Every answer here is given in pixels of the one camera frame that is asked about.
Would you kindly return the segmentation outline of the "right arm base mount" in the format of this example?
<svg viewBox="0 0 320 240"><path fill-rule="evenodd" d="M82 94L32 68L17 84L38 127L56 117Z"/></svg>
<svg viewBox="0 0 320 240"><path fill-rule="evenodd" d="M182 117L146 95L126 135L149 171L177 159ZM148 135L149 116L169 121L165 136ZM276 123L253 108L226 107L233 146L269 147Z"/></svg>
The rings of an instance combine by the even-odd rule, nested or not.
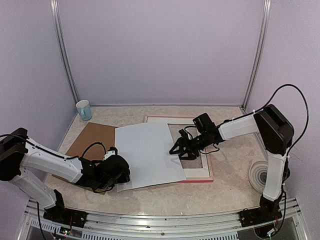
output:
<svg viewBox="0 0 320 240"><path fill-rule="evenodd" d="M244 228L281 219L283 217L280 210L281 200L282 194L274 201L268 200L262 195L259 200L259 207L245 208L239 212L241 226Z"/></svg>

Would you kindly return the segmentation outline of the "pink wooden picture frame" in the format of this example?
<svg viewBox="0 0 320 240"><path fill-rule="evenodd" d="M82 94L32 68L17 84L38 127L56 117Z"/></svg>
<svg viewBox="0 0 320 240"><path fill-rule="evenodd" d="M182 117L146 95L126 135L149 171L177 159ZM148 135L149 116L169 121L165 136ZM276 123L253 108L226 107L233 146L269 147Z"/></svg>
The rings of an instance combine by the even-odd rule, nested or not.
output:
<svg viewBox="0 0 320 240"><path fill-rule="evenodd" d="M188 125L194 124L192 117L172 117L172 116L148 116L144 118L145 123L166 123L169 125ZM214 181L212 164L209 156L205 154L199 155L202 168L184 168L186 180L180 183L212 183Z"/></svg>

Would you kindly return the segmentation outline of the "landscape photo print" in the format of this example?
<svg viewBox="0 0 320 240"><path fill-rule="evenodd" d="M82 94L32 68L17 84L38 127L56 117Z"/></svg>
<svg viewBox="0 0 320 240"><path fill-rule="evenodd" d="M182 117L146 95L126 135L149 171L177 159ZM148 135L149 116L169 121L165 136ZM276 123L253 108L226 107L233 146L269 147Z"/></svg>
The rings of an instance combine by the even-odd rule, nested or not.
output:
<svg viewBox="0 0 320 240"><path fill-rule="evenodd" d="M151 122L115 129L115 147L129 164L130 181L118 184L117 192L186 180L166 123Z"/></svg>

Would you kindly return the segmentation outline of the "white mat board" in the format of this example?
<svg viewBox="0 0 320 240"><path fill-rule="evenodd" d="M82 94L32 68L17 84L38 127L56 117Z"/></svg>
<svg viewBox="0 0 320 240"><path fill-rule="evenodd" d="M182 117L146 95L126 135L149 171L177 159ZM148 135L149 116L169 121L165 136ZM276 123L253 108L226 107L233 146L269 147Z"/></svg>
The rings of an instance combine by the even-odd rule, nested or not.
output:
<svg viewBox="0 0 320 240"><path fill-rule="evenodd" d="M186 116L146 116L146 123L166 123L170 130L173 141L175 142L181 135L178 133L180 129L192 126L193 118ZM195 182L212 182L213 171L212 164L208 154L201 154L195 160L181 160L181 165L185 173L186 180L184 183Z"/></svg>

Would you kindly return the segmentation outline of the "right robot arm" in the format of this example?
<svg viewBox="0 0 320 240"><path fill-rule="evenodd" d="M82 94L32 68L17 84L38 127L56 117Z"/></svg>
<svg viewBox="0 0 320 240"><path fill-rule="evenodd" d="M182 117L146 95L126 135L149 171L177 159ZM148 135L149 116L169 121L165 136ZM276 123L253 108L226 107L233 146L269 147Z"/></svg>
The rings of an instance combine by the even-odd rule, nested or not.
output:
<svg viewBox="0 0 320 240"><path fill-rule="evenodd" d="M292 146L294 128L285 116L269 104L255 113L228 119L219 125L207 113L193 119L199 135L189 137L186 130L179 130L169 154L178 155L181 160L195 160L206 147L244 135L258 133L267 154L267 176L263 197L274 202L282 194L282 185L287 177L288 153Z"/></svg>

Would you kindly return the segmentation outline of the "brown cardboard backing board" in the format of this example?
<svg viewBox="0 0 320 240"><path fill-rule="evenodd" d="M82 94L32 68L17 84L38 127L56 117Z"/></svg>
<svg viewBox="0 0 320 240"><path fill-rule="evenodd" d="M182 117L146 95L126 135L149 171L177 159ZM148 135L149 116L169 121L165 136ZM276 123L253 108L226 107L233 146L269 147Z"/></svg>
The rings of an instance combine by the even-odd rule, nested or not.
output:
<svg viewBox="0 0 320 240"><path fill-rule="evenodd" d="M63 161L68 166L80 164L80 178L71 181L73 185L92 192L92 188L100 185L95 168L104 161L106 151L115 147L115 130L113 126L89 122L77 136L65 153L67 159Z"/></svg>

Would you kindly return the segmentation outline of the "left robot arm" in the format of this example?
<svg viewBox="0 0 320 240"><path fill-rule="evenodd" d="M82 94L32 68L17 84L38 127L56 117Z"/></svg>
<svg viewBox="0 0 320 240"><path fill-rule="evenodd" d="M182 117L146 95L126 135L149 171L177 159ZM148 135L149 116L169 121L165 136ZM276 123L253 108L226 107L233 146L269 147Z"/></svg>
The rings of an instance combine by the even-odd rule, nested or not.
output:
<svg viewBox="0 0 320 240"><path fill-rule="evenodd" d="M68 156L42 146L28 136L25 128L0 136L0 179L10 182L36 200L63 223L70 218L62 194L46 186L30 169L55 175L75 186L102 194L117 184L130 181L130 167L115 147L104 151L102 160L84 155Z"/></svg>

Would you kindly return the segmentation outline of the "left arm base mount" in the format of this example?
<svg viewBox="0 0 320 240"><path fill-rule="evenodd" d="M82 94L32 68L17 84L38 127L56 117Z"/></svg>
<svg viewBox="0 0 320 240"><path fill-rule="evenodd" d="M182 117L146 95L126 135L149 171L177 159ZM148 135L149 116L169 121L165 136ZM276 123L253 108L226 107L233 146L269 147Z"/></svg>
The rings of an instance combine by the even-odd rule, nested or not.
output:
<svg viewBox="0 0 320 240"><path fill-rule="evenodd" d="M62 194L56 189L54 189L53 192L55 194L55 205L44 210L43 218L70 227L84 228L88 213L66 208Z"/></svg>

